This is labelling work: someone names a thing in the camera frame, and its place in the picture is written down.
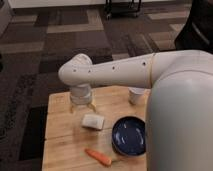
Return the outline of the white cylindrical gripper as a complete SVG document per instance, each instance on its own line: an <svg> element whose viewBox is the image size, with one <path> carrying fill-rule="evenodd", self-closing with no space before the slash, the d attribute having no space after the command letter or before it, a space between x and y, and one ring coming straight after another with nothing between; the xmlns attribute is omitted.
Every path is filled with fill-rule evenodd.
<svg viewBox="0 0 213 171"><path fill-rule="evenodd" d="M92 102L92 91L89 84L72 86L70 88L70 99L76 105L86 105L96 112L96 106ZM74 104L70 104L70 113L74 113Z"/></svg>

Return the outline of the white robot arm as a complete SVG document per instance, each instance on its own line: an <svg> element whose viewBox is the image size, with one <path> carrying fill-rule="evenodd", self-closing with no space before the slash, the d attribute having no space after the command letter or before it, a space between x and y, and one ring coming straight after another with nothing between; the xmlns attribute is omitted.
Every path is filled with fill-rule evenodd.
<svg viewBox="0 0 213 171"><path fill-rule="evenodd" d="M100 64L78 54L60 80L148 89L147 171L213 171L213 54L203 50L150 53Z"/></svg>

